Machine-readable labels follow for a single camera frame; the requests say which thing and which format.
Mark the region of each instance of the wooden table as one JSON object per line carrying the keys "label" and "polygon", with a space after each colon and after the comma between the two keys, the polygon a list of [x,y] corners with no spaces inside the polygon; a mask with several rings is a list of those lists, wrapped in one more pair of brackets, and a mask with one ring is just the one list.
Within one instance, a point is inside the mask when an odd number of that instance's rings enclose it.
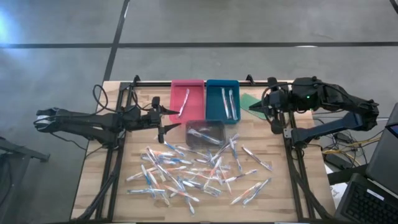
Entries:
{"label": "wooden table", "polygon": [[[116,106],[118,88],[120,82],[104,82],[104,89],[109,96],[109,107]],[[138,87],[135,88],[138,95],[139,104],[144,106],[150,103],[152,97],[160,96],[161,104],[166,108],[170,104],[170,87]],[[241,87],[240,94],[250,94],[256,98],[261,97],[264,87]],[[241,121],[236,125],[226,126],[226,135],[230,136],[239,133],[240,138],[237,143],[237,152],[241,165],[245,172],[257,169],[256,174],[245,176],[242,179],[232,182],[231,188],[233,195],[230,196],[226,185],[219,186],[213,181],[212,186],[219,188],[223,193],[218,197],[204,194],[197,189],[187,188],[188,193],[198,197],[200,202],[192,202],[196,214],[190,214],[183,197],[176,196],[170,199],[172,206],[167,207],[165,203],[157,197],[153,199],[149,194],[128,195],[127,189],[147,188],[144,179],[126,182],[130,175],[141,171],[140,159],[141,152],[146,146],[150,146],[156,151],[169,151],[163,144],[154,140],[157,135],[156,129],[134,131],[127,133],[126,145],[119,179],[119,187],[114,210],[114,222],[272,222],[272,221],[297,221],[294,207],[292,186],[290,183],[289,170],[287,167],[286,154],[282,135],[275,135],[271,132],[270,126],[247,111],[241,110]],[[296,114],[298,127],[309,128],[314,125],[310,112]],[[162,118],[163,124],[170,124],[167,116]],[[171,130],[165,140],[171,144],[185,145],[185,129],[177,127]],[[274,171],[265,170],[242,149],[245,145],[260,160],[272,164]],[[99,147],[95,141],[88,146],[88,153]],[[72,218],[79,216],[91,203],[98,193],[103,175],[103,167],[106,157],[106,150],[100,150],[90,155],[83,165],[80,184],[76,193],[76,200],[72,211]],[[310,183],[311,191],[315,194],[319,202],[330,214],[334,214],[335,206],[330,192],[326,170],[323,164],[322,155],[318,147],[308,147],[305,150],[305,167]],[[144,161],[144,165],[152,167],[149,162]],[[228,149],[223,153],[223,164],[231,166],[231,175],[238,175],[236,162],[231,151]],[[203,164],[195,163],[194,167],[204,167]],[[264,181],[272,177],[272,181],[260,191],[255,200],[246,207],[241,203],[229,205],[229,203],[259,181]],[[300,198],[303,210],[306,211],[305,199],[300,190]],[[104,214],[108,211],[109,197],[104,203]]]}

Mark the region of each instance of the yellow wire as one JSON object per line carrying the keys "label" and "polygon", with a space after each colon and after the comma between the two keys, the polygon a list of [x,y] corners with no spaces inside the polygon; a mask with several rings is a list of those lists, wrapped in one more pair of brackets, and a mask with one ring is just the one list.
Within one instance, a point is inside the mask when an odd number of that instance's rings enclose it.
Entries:
{"label": "yellow wire", "polygon": [[361,165],[352,155],[350,155],[350,154],[348,154],[346,152],[341,152],[341,153],[346,155],[346,156],[348,156],[348,157],[350,157],[350,158],[352,158],[354,160],[354,162],[356,162],[359,166]]}
{"label": "yellow wire", "polygon": [[361,165],[352,155],[347,154],[345,151],[341,151],[341,150],[326,150],[322,152],[323,154],[336,154],[336,153],[341,153],[344,155],[347,155],[348,157],[352,158],[354,160],[354,162],[356,162],[359,166]]}
{"label": "yellow wire", "polygon": [[347,147],[351,147],[351,146],[355,146],[355,145],[357,145],[357,144],[368,143],[368,142],[374,142],[374,141],[378,141],[378,140],[380,140],[380,138],[358,141],[358,142],[354,142],[354,143],[348,144],[348,145],[346,145],[346,146],[347,146]]}

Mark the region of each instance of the laptop keyboard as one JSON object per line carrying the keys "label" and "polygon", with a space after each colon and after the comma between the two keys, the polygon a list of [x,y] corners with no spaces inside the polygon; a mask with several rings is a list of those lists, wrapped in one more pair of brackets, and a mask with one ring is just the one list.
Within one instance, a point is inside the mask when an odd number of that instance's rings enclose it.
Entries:
{"label": "laptop keyboard", "polygon": [[398,223],[398,208],[368,193],[364,187],[353,185],[348,197],[351,197],[345,210],[348,218],[359,223]]}

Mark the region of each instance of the plastic bin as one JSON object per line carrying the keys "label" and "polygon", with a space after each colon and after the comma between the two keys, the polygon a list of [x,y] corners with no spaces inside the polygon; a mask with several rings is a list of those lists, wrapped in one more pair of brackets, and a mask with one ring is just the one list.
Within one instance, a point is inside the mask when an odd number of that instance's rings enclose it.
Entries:
{"label": "plastic bin", "polygon": [[[232,113],[231,103],[229,102],[229,90],[232,89],[237,120],[227,119],[221,94],[221,87],[225,88],[229,112]],[[241,105],[239,103],[239,82],[236,80],[207,80],[206,82],[206,120],[218,120],[225,124],[236,124],[241,120]]]}
{"label": "plastic bin", "polygon": [[225,127],[221,121],[188,121],[185,129],[185,141],[187,145],[192,149],[203,149],[208,147],[220,148],[216,144],[212,144],[202,138],[198,138],[192,134],[188,134],[189,129],[194,129],[199,133],[206,134],[212,138],[220,140],[225,143]]}
{"label": "plastic bin", "polygon": [[187,88],[190,92],[181,116],[178,117],[178,114],[169,116],[173,123],[185,124],[187,121],[205,119],[204,80],[172,80],[170,109],[180,111]]}

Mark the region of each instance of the laptop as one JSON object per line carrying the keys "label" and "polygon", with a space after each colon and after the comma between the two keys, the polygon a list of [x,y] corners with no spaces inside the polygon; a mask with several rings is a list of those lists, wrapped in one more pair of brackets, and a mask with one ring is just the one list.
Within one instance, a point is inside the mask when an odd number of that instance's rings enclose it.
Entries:
{"label": "laptop", "polygon": [[398,103],[389,117],[366,177],[353,174],[335,218],[353,223],[398,223]]}

